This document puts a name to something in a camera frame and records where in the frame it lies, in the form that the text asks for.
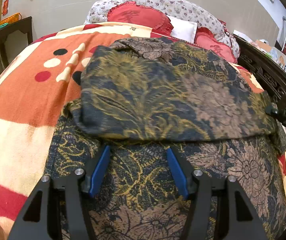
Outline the left red heart pillow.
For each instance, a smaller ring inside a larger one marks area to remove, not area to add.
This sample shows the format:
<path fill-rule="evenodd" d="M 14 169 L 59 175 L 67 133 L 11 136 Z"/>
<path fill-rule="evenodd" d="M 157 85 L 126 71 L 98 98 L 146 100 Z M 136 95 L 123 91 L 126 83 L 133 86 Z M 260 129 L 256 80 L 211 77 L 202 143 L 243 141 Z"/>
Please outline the left red heart pillow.
<path fill-rule="evenodd" d="M 174 26 L 163 12 L 127 1 L 111 8 L 107 14 L 109 22 L 122 22 L 143 25 L 170 35 Z"/>

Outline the orange red patchwork blanket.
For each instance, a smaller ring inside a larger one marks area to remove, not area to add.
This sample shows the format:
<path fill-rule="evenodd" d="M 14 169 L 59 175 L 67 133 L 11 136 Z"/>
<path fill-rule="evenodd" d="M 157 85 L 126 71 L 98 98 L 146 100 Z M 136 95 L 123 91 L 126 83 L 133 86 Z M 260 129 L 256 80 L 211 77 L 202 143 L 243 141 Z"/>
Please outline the orange red patchwork blanket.
<path fill-rule="evenodd" d="M 81 73 L 94 51 L 125 38 L 183 42 L 142 25 L 82 25 L 37 40 L 0 75 L 0 239 L 7 239 L 28 195 L 45 174 L 61 111 L 81 97 Z M 246 69 L 228 63 L 255 92 L 264 92 Z"/>

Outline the red heart pillow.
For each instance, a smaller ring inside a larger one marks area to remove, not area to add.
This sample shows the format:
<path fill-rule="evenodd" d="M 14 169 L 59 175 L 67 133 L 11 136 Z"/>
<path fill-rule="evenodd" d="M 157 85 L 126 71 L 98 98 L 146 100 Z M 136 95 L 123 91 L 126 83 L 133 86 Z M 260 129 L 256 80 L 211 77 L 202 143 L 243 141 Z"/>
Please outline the red heart pillow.
<path fill-rule="evenodd" d="M 225 43 L 217 41 L 212 32 L 205 27 L 197 29 L 194 44 L 201 48 L 213 51 L 228 62 L 237 63 L 237 59 L 234 57 L 231 48 Z"/>
<path fill-rule="evenodd" d="M 111 8 L 107 14 L 109 22 L 122 22 L 143 25 L 170 35 L 174 26 L 163 12 L 127 1 Z"/>

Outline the floral padded headboard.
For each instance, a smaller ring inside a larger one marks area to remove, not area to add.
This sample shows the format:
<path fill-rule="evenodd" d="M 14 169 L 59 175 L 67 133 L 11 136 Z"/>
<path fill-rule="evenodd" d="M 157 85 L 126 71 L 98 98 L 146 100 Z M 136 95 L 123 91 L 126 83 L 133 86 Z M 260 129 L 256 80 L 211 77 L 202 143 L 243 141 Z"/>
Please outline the floral padded headboard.
<path fill-rule="evenodd" d="M 227 30 L 226 24 L 195 3 L 187 0 L 100 0 L 96 1 L 88 12 L 85 24 L 107 21 L 108 11 L 125 2 L 134 1 L 138 5 L 152 7 L 180 20 L 195 22 L 199 28 L 205 27 L 214 38 L 229 46 L 235 58 L 240 55 L 240 47 L 234 36 Z"/>

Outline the white square pillow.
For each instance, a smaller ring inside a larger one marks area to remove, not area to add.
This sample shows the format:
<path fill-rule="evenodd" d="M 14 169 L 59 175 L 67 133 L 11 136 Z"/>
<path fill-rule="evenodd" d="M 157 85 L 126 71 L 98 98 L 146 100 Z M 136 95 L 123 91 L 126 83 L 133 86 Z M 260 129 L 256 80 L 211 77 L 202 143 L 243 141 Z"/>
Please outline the white square pillow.
<path fill-rule="evenodd" d="M 170 19 L 170 23 L 173 26 L 173 29 L 170 33 L 172 37 L 187 41 L 189 43 L 194 43 L 196 31 L 198 28 L 197 23 L 180 20 L 171 16 L 168 16 L 168 18 Z"/>

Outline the orange basket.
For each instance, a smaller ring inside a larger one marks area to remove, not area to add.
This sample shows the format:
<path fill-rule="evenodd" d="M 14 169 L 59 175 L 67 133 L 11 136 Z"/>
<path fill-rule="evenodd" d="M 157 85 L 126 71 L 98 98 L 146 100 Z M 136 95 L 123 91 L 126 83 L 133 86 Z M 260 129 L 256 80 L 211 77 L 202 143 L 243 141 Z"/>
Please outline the orange basket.
<path fill-rule="evenodd" d="M 9 16 L 9 17 L 3 19 L 3 20 L 1 20 L 1 21 L 0 21 L 0 26 L 3 25 L 3 24 L 5 24 L 5 23 L 8 23 L 8 24 L 15 23 L 15 22 L 21 20 L 22 18 L 23 18 L 23 17 L 22 17 L 22 15 L 21 15 L 19 12 L 18 12 L 18 13 L 15 13 L 15 14 L 13 14 L 13 15 L 11 15 L 11 16 Z"/>

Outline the dark floral patterned garment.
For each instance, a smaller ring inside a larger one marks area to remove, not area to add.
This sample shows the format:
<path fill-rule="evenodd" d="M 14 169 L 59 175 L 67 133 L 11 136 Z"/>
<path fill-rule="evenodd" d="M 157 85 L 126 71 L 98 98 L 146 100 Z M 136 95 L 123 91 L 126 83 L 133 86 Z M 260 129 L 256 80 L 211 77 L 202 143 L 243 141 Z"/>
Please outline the dark floral patterned garment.
<path fill-rule="evenodd" d="M 167 38 L 98 46 L 81 73 L 81 97 L 62 109 L 45 173 L 64 177 L 103 145 L 110 163 L 88 203 L 98 239 L 178 239 L 190 203 L 178 193 L 166 152 L 177 150 L 213 178 L 235 176 L 268 239 L 286 226 L 278 155 L 286 136 L 227 61 Z"/>

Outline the right red heart pillow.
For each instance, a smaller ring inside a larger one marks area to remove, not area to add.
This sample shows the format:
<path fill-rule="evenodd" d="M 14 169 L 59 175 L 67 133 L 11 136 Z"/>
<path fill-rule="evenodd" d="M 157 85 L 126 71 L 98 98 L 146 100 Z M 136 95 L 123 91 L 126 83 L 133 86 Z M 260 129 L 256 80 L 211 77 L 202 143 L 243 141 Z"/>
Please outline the right red heart pillow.
<path fill-rule="evenodd" d="M 228 62 L 237 63 L 237 59 L 234 57 L 231 48 L 225 43 L 217 41 L 212 32 L 205 27 L 197 29 L 194 44 L 201 48 L 213 51 Z"/>

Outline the dark carved wooden cabinet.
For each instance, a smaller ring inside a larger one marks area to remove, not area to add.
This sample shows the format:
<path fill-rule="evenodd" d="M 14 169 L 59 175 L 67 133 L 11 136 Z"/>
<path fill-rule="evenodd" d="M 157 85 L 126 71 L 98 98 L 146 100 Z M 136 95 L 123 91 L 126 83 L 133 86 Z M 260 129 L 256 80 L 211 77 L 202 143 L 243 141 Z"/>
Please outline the dark carved wooden cabinet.
<path fill-rule="evenodd" d="M 238 64 L 254 75 L 258 83 L 267 91 L 271 101 L 278 108 L 286 107 L 286 72 L 263 52 L 235 37 L 240 48 Z"/>

